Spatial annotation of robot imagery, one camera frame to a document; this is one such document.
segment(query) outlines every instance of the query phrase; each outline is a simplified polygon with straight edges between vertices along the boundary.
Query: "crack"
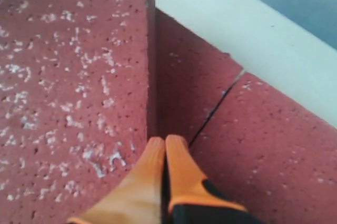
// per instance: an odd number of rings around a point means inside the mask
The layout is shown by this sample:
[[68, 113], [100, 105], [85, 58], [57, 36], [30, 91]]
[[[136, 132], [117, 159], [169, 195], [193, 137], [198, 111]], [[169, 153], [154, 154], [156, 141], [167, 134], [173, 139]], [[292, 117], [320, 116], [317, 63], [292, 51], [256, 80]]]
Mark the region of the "crack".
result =
[[224, 99], [226, 98], [226, 96], [228, 95], [228, 93], [232, 90], [232, 88], [235, 86], [236, 82], [241, 78], [241, 76], [245, 73], [245, 70], [243, 69], [235, 78], [235, 80], [233, 80], [233, 82], [231, 83], [231, 85], [227, 88], [227, 90], [225, 90], [222, 93], [222, 96], [220, 98], [220, 100], [216, 103], [216, 105], [211, 109], [211, 111], [209, 112], [209, 114], [206, 116], [204, 122], [202, 123], [201, 127], [198, 129], [198, 131], [195, 133], [194, 137], [192, 138], [192, 140], [189, 143], [189, 147], [191, 148], [192, 145], [194, 144], [194, 142], [196, 141], [196, 139], [198, 138], [199, 134], [202, 132], [202, 130], [206, 127], [206, 125], [208, 124], [208, 122], [211, 120], [211, 118], [213, 117], [213, 115], [215, 114], [215, 112], [217, 111], [217, 109], [221, 106], [222, 102], [224, 101]]

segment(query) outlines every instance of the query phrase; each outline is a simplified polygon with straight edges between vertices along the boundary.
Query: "red concrete surface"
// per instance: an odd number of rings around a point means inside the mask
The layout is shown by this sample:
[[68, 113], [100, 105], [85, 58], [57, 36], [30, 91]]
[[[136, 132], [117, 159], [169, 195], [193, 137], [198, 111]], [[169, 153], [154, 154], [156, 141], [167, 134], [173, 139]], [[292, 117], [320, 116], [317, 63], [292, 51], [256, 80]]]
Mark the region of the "red concrete surface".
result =
[[158, 131], [190, 141], [242, 67], [159, 10], [156, 51]]
[[62, 223], [132, 168], [154, 134], [153, 17], [153, 0], [0, 0], [0, 223]]
[[336, 139], [335, 128], [245, 74], [191, 152], [221, 190], [265, 223], [335, 223]]

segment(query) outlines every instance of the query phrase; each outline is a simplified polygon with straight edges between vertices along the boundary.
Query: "floor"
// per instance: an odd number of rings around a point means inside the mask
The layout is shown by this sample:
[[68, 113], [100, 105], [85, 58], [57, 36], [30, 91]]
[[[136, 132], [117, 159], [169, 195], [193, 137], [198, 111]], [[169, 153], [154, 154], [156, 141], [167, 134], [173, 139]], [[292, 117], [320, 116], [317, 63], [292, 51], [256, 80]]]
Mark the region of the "floor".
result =
[[195, 140], [191, 153], [210, 179], [265, 223], [332, 223], [337, 130], [257, 77], [240, 75], [228, 54], [167, 15], [156, 18], [161, 135]]

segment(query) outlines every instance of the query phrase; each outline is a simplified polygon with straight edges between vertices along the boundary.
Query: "porous red surface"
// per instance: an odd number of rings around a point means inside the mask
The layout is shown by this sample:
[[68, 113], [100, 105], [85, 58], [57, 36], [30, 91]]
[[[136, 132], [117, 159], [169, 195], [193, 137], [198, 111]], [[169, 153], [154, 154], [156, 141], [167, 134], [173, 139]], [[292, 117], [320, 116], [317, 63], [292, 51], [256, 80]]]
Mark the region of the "porous red surface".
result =
[[0, 0], [0, 223], [62, 223], [132, 168], [153, 18], [154, 0]]
[[335, 128], [245, 74], [191, 152], [223, 192], [265, 223], [334, 223], [336, 139]]
[[191, 141], [242, 67], [160, 11], [156, 40], [158, 131]]

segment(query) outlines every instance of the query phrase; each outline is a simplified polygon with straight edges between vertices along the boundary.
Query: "white concrete ledge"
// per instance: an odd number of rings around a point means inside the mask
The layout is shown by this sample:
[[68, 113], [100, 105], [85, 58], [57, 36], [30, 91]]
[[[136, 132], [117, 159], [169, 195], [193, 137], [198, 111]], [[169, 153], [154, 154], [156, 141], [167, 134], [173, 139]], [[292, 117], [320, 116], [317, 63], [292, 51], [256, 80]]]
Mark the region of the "white concrete ledge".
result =
[[337, 127], [337, 51], [311, 33], [259, 0], [156, 0], [156, 5]]

